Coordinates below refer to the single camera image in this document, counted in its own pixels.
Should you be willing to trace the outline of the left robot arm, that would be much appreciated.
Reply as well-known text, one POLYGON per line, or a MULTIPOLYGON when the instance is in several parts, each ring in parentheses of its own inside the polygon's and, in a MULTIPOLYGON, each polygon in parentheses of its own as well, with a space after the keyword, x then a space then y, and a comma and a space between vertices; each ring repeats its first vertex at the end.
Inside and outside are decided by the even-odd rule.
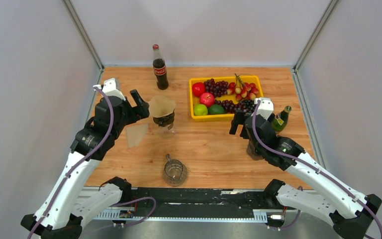
POLYGON ((149 105, 137 90, 130 91, 136 103, 133 107, 117 89, 104 90, 98 86, 94 89, 103 96, 95 106, 95 116, 77 132, 66 165, 48 198, 34 214, 25 215, 21 220, 21 225, 29 231, 29 239, 33 235, 42 239, 77 239, 84 227, 106 208, 135 203, 131 184, 113 177, 104 182, 97 193, 76 204, 89 176, 125 126, 149 116, 149 105))

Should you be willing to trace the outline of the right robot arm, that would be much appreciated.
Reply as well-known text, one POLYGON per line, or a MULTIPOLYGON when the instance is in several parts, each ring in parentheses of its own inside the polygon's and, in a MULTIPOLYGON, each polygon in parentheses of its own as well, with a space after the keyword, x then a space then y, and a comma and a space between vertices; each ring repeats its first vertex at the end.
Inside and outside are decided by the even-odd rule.
POLYGON ((381 198, 364 195, 344 184, 295 141, 277 136, 261 115, 236 112, 229 133, 235 134, 239 125, 243 127, 240 137, 249 141, 247 152, 254 160, 266 160, 298 177, 317 193, 311 195, 274 179, 265 188, 267 206, 276 208, 281 204, 309 213, 329 224, 343 239, 369 238, 367 231, 375 221, 382 238, 382 224, 376 216, 381 198))

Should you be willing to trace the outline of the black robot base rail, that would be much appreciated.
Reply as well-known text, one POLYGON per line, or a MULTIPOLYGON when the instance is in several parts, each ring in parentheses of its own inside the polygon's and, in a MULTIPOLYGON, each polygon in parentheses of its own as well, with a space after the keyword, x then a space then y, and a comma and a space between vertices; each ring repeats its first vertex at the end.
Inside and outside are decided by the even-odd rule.
POLYGON ((117 224, 159 222, 262 223, 282 226, 287 208, 263 190, 133 188, 125 206, 105 209, 97 220, 117 224))

